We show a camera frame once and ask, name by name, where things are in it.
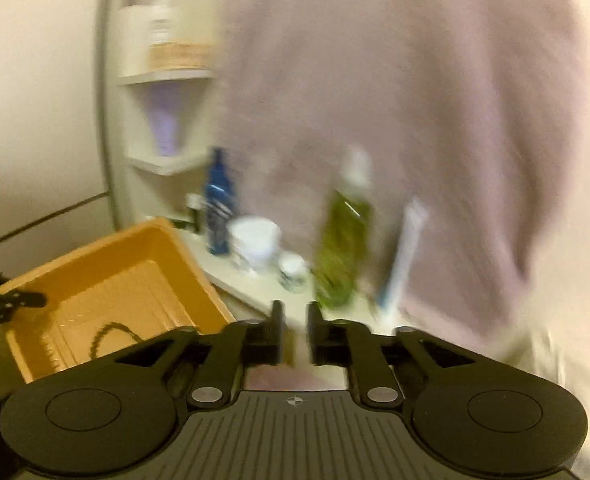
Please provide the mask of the orange plastic tray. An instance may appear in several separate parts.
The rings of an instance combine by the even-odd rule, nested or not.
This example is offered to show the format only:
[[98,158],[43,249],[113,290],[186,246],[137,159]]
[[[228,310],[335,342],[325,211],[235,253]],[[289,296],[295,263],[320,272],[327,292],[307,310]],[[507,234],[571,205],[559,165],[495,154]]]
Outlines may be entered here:
[[166,219],[106,236],[13,278],[0,292],[40,292],[19,308],[5,339],[25,382],[181,326],[215,334],[231,312]]

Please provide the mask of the small green white jar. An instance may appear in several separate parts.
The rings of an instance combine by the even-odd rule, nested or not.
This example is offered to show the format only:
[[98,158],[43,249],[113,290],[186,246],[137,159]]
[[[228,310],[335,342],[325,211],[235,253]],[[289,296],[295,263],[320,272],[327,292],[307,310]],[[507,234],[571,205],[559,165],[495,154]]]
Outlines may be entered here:
[[306,288],[308,266],[295,252],[282,252],[278,258],[279,283],[289,292],[302,292]]

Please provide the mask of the white cream jar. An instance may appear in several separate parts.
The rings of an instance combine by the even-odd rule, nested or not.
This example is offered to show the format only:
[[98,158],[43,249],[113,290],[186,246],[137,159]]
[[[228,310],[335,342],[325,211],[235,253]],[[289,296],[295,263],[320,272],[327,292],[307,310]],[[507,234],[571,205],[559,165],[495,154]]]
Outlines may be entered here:
[[231,258],[244,272],[263,273],[269,269],[280,248],[281,229],[270,219],[243,216],[228,226]]

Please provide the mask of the green olive spray bottle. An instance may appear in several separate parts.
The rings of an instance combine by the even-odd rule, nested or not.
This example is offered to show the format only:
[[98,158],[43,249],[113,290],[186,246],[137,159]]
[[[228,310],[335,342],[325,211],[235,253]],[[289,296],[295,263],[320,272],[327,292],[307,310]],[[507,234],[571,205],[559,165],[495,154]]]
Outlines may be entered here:
[[372,205],[371,160],[358,145],[352,145],[339,166],[327,205],[327,218],[313,265],[315,296],[322,307],[341,309],[356,290],[367,255]]

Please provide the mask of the blue spray bottle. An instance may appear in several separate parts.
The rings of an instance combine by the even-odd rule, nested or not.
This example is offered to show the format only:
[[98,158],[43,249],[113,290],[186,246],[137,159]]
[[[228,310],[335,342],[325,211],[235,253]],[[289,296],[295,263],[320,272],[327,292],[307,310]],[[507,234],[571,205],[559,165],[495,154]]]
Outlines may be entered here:
[[225,163],[225,150],[213,148],[205,190],[205,226],[211,255],[229,252],[228,224],[237,213],[237,198]]

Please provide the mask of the blue white tube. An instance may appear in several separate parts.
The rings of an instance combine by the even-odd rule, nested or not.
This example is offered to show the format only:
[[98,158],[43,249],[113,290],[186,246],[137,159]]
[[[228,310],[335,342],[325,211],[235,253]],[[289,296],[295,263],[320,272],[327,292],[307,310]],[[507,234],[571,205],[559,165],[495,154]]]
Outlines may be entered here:
[[429,211],[417,197],[411,198],[403,207],[395,257],[386,281],[377,296],[377,305],[382,318],[392,320],[399,312],[402,300],[406,296],[410,272],[427,219],[429,219]]

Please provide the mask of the lilac tube on shelf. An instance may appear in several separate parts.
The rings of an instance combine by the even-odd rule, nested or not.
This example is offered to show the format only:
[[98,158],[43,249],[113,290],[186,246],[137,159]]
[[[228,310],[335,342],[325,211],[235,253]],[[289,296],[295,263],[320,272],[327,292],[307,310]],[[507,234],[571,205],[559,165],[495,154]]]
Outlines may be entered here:
[[180,152],[179,114],[182,98],[178,81],[156,82],[146,94],[147,117],[158,154],[173,157]]

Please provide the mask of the lilac towel hanging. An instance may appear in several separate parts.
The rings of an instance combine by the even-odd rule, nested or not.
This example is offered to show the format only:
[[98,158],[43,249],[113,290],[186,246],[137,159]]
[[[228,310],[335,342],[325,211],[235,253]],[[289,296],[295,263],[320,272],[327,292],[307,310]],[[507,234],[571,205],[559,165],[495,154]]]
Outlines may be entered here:
[[516,322],[578,133],[572,0],[223,0],[221,31],[217,138],[243,210],[311,257],[359,146],[374,209],[365,289],[385,283],[420,200],[399,309],[475,350]]

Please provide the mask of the white curved door frame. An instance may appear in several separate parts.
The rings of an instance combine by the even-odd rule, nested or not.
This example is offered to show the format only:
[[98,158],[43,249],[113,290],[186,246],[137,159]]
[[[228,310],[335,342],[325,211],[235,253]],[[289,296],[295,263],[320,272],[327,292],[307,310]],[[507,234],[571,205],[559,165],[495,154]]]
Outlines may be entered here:
[[129,0],[97,0],[95,21],[95,110],[104,181],[112,224],[117,230],[132,223],[120,117],[120,19]]

